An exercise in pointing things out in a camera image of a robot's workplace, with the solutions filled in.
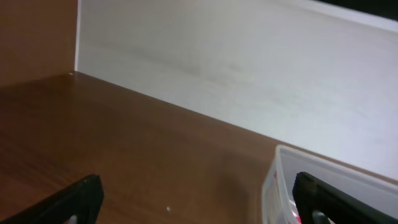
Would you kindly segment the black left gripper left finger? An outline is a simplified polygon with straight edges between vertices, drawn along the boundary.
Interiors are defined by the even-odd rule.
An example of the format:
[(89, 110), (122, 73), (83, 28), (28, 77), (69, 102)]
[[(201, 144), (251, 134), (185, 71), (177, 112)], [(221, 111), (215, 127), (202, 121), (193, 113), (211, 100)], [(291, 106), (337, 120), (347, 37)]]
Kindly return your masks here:
[(104, 199), (100, 176), (90, 174), (68, 187), (1, 221), (1, 224), (95, 224)]

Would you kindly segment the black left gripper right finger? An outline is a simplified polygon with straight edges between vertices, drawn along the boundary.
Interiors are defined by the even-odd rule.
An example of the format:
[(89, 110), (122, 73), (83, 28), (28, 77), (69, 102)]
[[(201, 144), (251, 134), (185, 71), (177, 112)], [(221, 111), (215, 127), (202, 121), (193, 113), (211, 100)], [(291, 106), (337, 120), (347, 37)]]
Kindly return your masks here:
[(292, 194), (302, 224), (397, 224), (396, 218), (307, 172), (296, 175)]

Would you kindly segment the red handled pliers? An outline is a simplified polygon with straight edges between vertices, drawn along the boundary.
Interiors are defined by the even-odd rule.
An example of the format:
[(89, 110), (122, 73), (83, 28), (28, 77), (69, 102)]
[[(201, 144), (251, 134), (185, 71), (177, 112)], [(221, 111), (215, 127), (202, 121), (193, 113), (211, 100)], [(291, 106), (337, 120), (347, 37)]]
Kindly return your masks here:
[(289, 203), (290, 203), (290, 207), (292, 209), (292, 214), (293, 214), (294, 218), (296, 219), (297, 223), (301, 224), (302, 221), (301, 221), (301, 218), (299, 216), (299, 213), (298, 213), (298, 210), (297, 210), (295, 202), (293, 200), (289, 200)]

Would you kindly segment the clear plastic container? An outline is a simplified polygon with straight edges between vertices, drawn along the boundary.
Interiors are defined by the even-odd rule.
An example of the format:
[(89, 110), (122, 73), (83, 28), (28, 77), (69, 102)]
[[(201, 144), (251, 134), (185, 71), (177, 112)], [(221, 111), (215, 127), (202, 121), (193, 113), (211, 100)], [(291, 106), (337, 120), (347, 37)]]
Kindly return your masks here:
[(262, 222), (297, 223), (289, 200), (297, 173), (307, 172), (355, 199), (397, 218), (397, 186), (285, 145), (277, 145), (262, 185)]

